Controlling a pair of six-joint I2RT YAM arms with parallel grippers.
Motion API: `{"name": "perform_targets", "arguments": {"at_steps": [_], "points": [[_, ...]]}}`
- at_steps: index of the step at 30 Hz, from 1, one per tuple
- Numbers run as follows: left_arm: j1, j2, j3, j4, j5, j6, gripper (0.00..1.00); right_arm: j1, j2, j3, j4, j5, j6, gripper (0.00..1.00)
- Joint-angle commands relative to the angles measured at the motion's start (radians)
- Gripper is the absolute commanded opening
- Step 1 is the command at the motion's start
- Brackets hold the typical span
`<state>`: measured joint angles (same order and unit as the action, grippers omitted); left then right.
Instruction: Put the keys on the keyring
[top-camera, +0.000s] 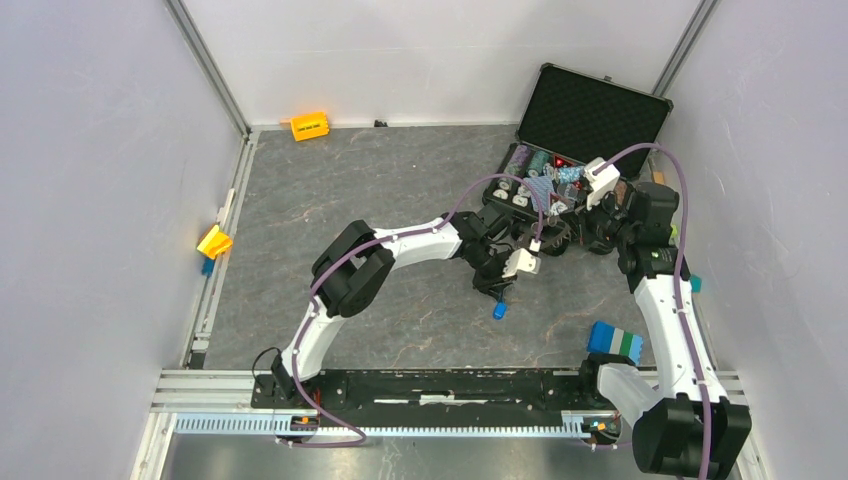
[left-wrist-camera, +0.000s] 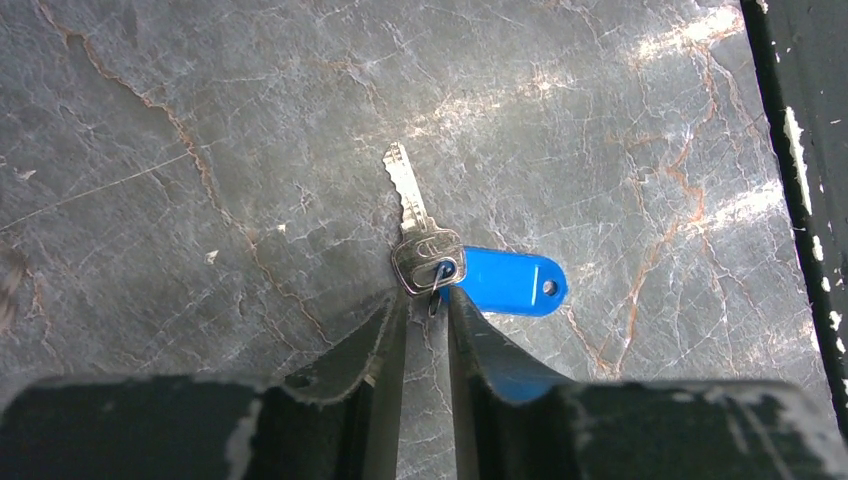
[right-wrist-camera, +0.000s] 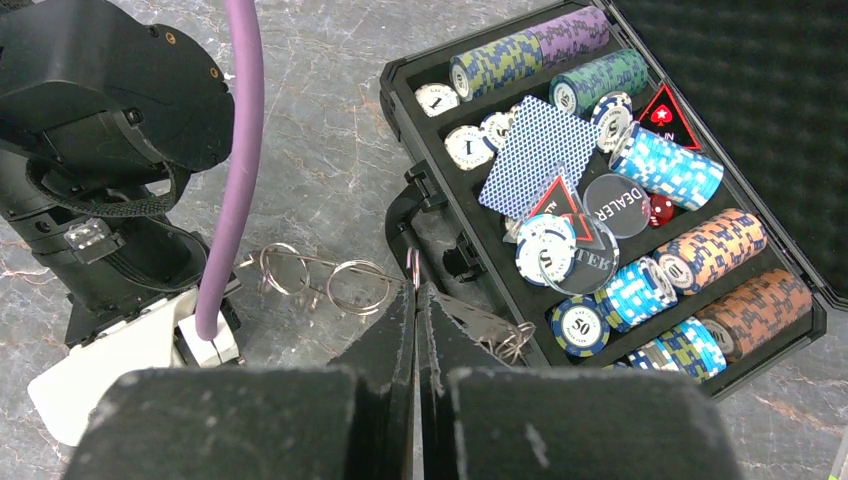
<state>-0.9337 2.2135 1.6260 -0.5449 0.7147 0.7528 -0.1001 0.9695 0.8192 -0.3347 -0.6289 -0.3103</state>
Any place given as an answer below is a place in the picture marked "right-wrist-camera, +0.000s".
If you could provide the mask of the large metal disc keyring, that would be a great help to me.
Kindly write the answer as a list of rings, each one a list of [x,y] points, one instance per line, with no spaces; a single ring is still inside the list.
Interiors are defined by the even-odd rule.
[[[341,262],[310,256],[284,243],[270,243],[248,252],[235,267],[254,268],[259,290],[293,297],[308,309],[321,303],[358,317],[387,309],[405,280],[363,259]],[[527,366],[536,326],[515,325],[493,313],[441,293],[442,308],[467,336],[511,366]]]

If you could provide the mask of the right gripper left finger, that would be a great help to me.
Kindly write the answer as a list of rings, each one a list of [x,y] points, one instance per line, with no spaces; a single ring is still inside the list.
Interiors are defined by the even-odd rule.
[[[95,407],[69,479],[408,479],[415,291],[324,367],[146,369]]]

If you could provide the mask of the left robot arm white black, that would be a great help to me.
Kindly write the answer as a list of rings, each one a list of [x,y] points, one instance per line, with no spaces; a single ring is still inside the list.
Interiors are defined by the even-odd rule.
[[[1,215],[68,289],[69,347],[196,287],[209,249],[168,212],[230,154],[208,52],[108,1],[1,5]]]

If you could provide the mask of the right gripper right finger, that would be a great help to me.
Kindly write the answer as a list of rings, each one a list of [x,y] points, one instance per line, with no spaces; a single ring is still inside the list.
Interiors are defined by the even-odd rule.
[[[417,291],[428,479],[739,479],[715,403],[679,373],[513,368]]]

